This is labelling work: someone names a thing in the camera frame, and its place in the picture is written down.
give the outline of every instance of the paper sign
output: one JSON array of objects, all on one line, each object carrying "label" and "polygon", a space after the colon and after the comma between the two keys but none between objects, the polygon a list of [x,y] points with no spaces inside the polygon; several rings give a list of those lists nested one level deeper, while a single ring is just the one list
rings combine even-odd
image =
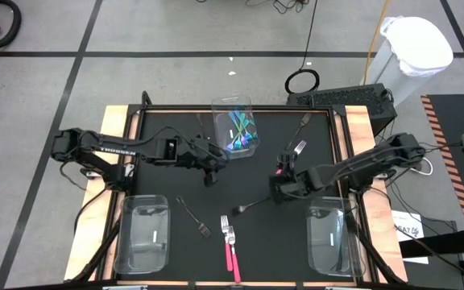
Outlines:
[{"label": "paper sign", "polygon": [[[395,226],[397,226],[403,232],[413,236],[414,238],[424,237],[424,228],[421,224],[420,214],[401,212],[398,210],[392,210],[391,213],[393,214],[393,221],[395,222]],[[408,237],[405,234],[402,234],[398,230],[396,230],[396,236],[399,239],[399,242],[411,239],[410,237]],[[429,264],[429,259],[427,257],[406,258],[404,259],[404,261],[411,263]]]}]

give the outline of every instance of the gray floor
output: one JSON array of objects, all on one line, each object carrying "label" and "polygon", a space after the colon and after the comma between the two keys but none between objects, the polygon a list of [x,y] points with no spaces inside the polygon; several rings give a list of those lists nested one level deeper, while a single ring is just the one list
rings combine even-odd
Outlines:
[{"label": "gray floor", "polygon": [[[366,52],[383,1],[318,1],[309,50]],[[205,104],[214,97],[236,93],[251,96],[256,104],[283,104],[285,78],[302,61],[297,57],[85,57],[79,70],[75,65],[72,90],[64,91],[78,56],[75,52],[98,2],[16,2],[23,12],[23,26],[18,38],[0,50],[0,267],[62,97],[68,103],[60,128],[79,126],[96,131],[107,105],[137,103],[144,89],[155,104]],[[449,4],[464,35],[464,1],[451,0]],[[9,13],[0,7],[3,26],[10,23]],[[205,4],[104,0],[86,51],[302,51],[311,14],[312,6],[299,14],[278,14],[270,3],[247,7],[242,0],[209,0]],[[387,15],[424,17],[438,26],[455,52],[463,52],[439,0],[393,0]],[[7,52],[16,52],[16,56]],[[19,57],[22,52],[43,54]],[[365,60],[331,57],[309,58],[308,62],[321,74],[320,88],[332,89],[357,85]],[[294,90],[305,89],[309,81],[297,79]],[[464,59],[455,59],[397,108],[394,132],[407,131],[420,141],[434,143],[419,98],[423,93],[464,93]],[[430,159],[432,176],[408,173],[398,181],[404,198],[424,215],[454,220],[464,229],[441,156],[434,152]],[[17,230],[24,231],[7,287],[59,283],[64,277],[83,192],[62,179],[58,168],[58,163],[48,161],[26,228]],[[76,166],[68,172],[83,182]]]}]

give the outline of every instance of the white cable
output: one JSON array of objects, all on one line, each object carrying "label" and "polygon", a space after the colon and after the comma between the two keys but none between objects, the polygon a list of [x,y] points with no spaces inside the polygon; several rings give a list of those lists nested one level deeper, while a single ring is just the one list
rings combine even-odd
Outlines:
[{"label": "white cable", "polygon": [[429,166],[431,167],[431,171],[430,172],[421,172],[419,170],[416,170],[415,168],[411,168],[411,171],[414,171],[418,174],[421,174],[421,175],[425,175],[425,176],[430,176],[433,174],[433,165],[431,164],[431,161],[429,161],[427,158],[424,157],[424,160],[429,164]]}]

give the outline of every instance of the utensil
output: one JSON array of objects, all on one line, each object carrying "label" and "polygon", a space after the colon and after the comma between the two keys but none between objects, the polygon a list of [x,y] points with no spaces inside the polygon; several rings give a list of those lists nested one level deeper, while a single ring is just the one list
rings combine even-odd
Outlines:
[{"label": "utensil", "polygon": [[239,265],[238,265],[238,257],[235,254],[235,233],[234,227],[229,226],[229,244],[232,247],[232,266],[234,268],[234,281],[236,284],[241,283],[241,276],[239,275]]},{"label": "utensil", "polygon": [[289,141],[288,145],[286,146],[286,150],[289,150],[291,144],[293,143],[293,140],[295,140],[298,133],[300,133],[300,130],[302,130],[302,128],[305,125],[307,125],[310,119],[311,119],[311,113],[306,113],[304,117],[300,120],[300,126],[298,127],[298,130],[296,130],[295,134],[293,135],[293,138],[291,138],[291,141]]},{"label": "utensil", "polygon": [[194,214],[191,212],[191,210],[189,210],[189,208],[185,204],[184,199],[182,197],[176,197],[176,201],[178,201],[178,203],[180,203],[182,206],[184,206],[185,211],[187,211],[187,213],[189,213],[191,218],[193,218],[193,220],[198,224],[198,229],[201,232],[201,234],[203,234],[203,236],[206,237],[206,238],[210,237],[209,228],[203,222],[200,222],[197,219],[197,217],[194,216]]},{"label": "utensil", "polygon": [[269,201],[271,200],[271,197],[266,197],[266,198],[263,198],[262,200],[258,200],[258,201],[254,201],[254,202],[251,202],[249,203],[248,205],[240,205],[240,206],[236,206],[232,209],[232,215],[236,216],[238,214],[241,214],[243,213],[245,210],[247,210],[249,207],[251,207],[252,205],[257,205],[263,201]]},{"label": "utensil", "polygon": [[307,142],[305,142],[304,140],[300,141],[298,145],[296,145],[295,150],[293,150],[295,154],[299,155],[302,152],[302,150],[304,150],[305,145],[307,145]]},{"label": "utensil", "polygon": [[229,219],[226,215],[222,215],[222,232],[225,235],[226,270],[232,271],[232,255],[229,245]]}]

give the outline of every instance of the fork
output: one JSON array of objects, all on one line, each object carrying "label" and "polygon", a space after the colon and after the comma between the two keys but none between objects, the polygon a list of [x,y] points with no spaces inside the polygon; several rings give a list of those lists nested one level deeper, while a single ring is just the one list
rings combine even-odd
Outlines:
[{"label": "fork", "polygon": [[238,265],[238,258],[235,255],[235,233],[234,227],[229,226],[229,244],[232,247],[232,264],[234,267],[234,281],[236,284],[241,283],[241,276],[239,275],[239,265]]},{"label": "fork", "polygon": [[300,141],[298,145],[296,145],[295,150],[293,150],[295,154],[299,155],[300,153],[302,153],[302,150],[304,150],[305,145],[307,145],[307,142],[305,142],[304,140]]},{"label": "fork", "polygon": [[225,235],[226,270],[232,271],[232,256],[229,246],[229,219],[226,215],[222,215],[222,232]]},{"label": "fork", "polygon": [[302,128],[307,125],[307,123],[309,122],[309,120],[311,119],[311,113],[306,113],[304,115],[304,117],[300,120],[300,126],[298,127],[298,130],[296,130],[295,134],[293,135],[293,138],[291,138],[291,141],[289,141],[288,145],[286,146],[286,150],[289,150],[291,144],[293,143],[293,141],[295,140],[296,136],[298,135],[298,133],[300,133],[300,130],[302,130]]},{"label": "fork", "polygon": [[200,222],[200,220],[198,220],[197,217],[194,216],[194,214],[189,210],[189,207],[187,207],[187,205],[185,204],[184,199],[182,197],[176,197],[176,201],[178,201],[178,203],[180,203],[184,207],[185,211],[187,211],[191,218],[193,218],[193,220],[198,224],[198,229],[201,232],[201,234],[203,234],[203,236],[206,238],[210,237],[209,228],[203,222]]}]

